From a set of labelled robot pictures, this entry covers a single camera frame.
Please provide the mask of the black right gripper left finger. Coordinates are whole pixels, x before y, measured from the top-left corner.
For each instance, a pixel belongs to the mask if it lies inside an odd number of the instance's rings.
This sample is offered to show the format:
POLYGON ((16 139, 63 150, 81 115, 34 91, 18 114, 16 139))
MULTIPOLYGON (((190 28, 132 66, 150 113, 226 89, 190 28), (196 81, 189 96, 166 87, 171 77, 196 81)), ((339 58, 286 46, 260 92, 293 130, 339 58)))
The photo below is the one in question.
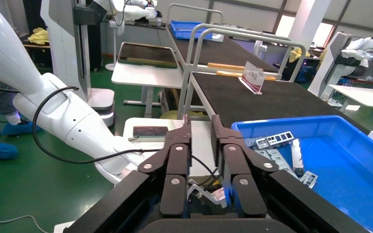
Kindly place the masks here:
POLYGON ((182 127, 166 133, 163 148, 138 166, 138 171, 153 177, 157 186, 162 188, 161 216, 184 215, 191 149, 191 121, 185 115, 182 127))

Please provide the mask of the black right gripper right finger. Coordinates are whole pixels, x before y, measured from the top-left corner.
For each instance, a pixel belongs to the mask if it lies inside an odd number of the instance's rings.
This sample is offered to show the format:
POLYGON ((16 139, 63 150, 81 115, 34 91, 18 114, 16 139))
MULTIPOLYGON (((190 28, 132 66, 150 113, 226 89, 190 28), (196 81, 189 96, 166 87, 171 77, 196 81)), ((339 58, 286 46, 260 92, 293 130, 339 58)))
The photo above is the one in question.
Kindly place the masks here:
POLYGON ((224 127, 219 115, 211 117, 211 143, 227 206, 239 217, 265 217, 267 206, 255 178, 273 173, 274 163, 248 148, 242 134, 224 127))

